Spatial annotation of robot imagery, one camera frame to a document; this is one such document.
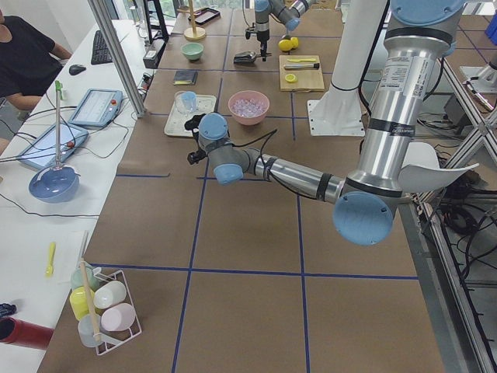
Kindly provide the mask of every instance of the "robotic arm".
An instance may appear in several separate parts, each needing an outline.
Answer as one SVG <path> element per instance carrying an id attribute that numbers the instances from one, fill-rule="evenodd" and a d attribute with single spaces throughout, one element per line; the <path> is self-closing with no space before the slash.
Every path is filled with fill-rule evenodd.
<path id="1" fill-rule="evenodd" d="M 384 41 L 388 60 L 371 103 L 359 165 L 345 179 L 263 155 L 256 149 L 234 148 L 226 120 L 209 113 L 198 120 L 196 136 L 218 182 L 232 183 L 243 173 L 276 180 L 317 200 L 334 203 L 335 227 L 349 241 L 373 245 L 385 239 L 399 199 L 408 189 L 399 176 L 426 86 L 436 59 L 454 47 L 463 5 L 461 0 L 391 2 L 393 16 Z"/>
<path id="2" fill-rule="evenodd" d="M 316 0 L 297 0 L 290 8 L 287 8 L 280 0 L 255 0 L 255 23 L 247 28 L 245 37 L 255 33 L 257 40 L 261 43 L 261 57 L 266 60 L 267 41 L 269 40 L 269 15 L 273 14 L 285 25 L 288 31 L 297 28 L 301 20 L 299 19 L 309 7 L 316 3 Z"/>

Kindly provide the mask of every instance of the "black shirt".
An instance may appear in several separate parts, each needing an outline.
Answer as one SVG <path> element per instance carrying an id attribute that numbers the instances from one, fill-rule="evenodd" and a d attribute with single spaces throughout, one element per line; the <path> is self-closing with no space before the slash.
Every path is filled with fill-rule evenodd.
<path id="1" fill-rule="evenodd" d="M 6 16 L 4 24 L 12 40 L 0 42 L 0 97 L 42 96 L 62 69 L 49 55 L 55 42 L 20 17 Z"/>

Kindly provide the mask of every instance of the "white table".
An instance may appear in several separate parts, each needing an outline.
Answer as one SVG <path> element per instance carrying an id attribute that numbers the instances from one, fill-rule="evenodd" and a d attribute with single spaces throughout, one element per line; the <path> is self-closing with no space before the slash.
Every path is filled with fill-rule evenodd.
<path id="1" fill-rule="evenodd" d="M 133 23 L 128 20 L 114 21 L 117 35 L 121 40 L 127 56 L 134 81 L 139 84 L 144 72 L 152 75 L 153 71 L 144 67 L 142 58 L 145 53 L 143 39 L 139 37 Z M 124 91 L 114 64 L 91 65 L 91 50 L 95 26 L 72 58 L 64 66 L 57 80 L 63 84 L 65 100 L 62 106 L 76 106 L 90 88 L 119 89 Z M 68 73 L 71 64 L 83 64 L 87 70 L 79 75 Z M 33 111 L 51 109 L 55 103 L 55 89 L 52 85 Z M 35 116 L 25 122 L 20 131 L 39 135 L 55 122 L 54 110 Z M 71 111 L 64 111 L 63 117 L 69 118 Z M 80 187 L 73 200 L 63 204 L 45 204 L 32 197 L 28 191 L 29 181 L 36 171 L 20 162 L 0 163 L 0 193 L 25 209 L 39 214 L 91 214 L 98 215 L 102 210 L 106 196 L 116 174 L 116 168 L 122 158 L 136 121 L 133 107 L 129 100 L 123 102 L 122 113 L 106 129 L 90 134 L 83 146 L 95 153 L 108 155 L 128 131 L 124 142 L 108 158 L 101 159 L 89 150 L 78 149 L 66 163 L 74 166 L 80 177 Z M 18 155 L 27 142 L 14 137 L 2 155 Z M 54 328 L 61 314 L 62 307 L 71 289 L 66 281 L 78 260 L 82 244 L 82 233 L 91 236 L 97 218 L 59 218 L 28 215 L 17 206 L 0 198 L 0 303 L 16 304 L 17 319 Z M 48 246 L 57 243 L 54 260 L 54 276 L 44 276 L 47 265 Z M 0 344 L 0 361 L 2 371 L 33 372 L 36 371 L 44 351 L 25 347 Z"/>

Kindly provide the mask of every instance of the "green bowl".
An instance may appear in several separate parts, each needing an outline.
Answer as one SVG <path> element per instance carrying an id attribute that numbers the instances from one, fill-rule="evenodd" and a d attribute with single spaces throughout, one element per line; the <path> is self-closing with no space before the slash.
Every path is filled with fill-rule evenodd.
<path id="1" fill-rule="evenodd" d="M 202 56 L 203 45 L 200 43 L 188 43 L 181 47 L 181 52 L 190 61 L 195 61 Z"/>

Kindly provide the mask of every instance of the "blue joint cap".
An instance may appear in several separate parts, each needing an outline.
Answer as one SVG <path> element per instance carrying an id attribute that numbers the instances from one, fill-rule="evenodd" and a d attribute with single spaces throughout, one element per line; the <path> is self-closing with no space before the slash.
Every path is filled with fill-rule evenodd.
<path id="1" fill-rule="evenodd" d="M 254 10 L 256 12 L 264 12 L 268 8 L 269 8 L 268 0 L 255 0 Z"/>
<path id="2" fill-rule="evenodd" d="M 407 26 L 431 26 L 459 12 L 465 0 L 391 0 L 391 14 Z"/>
<path id="3" fill-rule="evenodd" d="M 298 25 L 301 24 L 301 19 L 300 18 L 292 18 L 290 21 L 288 21 L 285 24 L 285 27 L 287 28 L 288 31 L 293 31 L 295 30 Z"/>
<path id="4" fill-rule="evenodd" d="M 336 230 L 344 239 L 361 246 L 387 238 L 393 221 L 390 208 L 379 197 L 366 192 L 344 194 L 333 210 Z"/>
<path id="5" fill-rule="evenodd" d="M 216 141 L 228 133 L 228 123 L 218 113 L 208 113 L 203 116 L 199 124 L 199 132 L 203 138 Z"/>
<path id="6" fill-rule="evenodd" d="M 447 52 L 442 54 L 442 57 L 447 57 L 450 56 L 455 50 L 456 50 L 456 41 L 453 41 L 452 44 L 450 45 L 450 48 Z"/>
<path id="7" fill-rule="evenodd" d="M 243 170 L 240 165 L 225 163 L 214 169 L 214 175 L 221 185 L 228 185 L 238 181 L 243 177 Z"/>

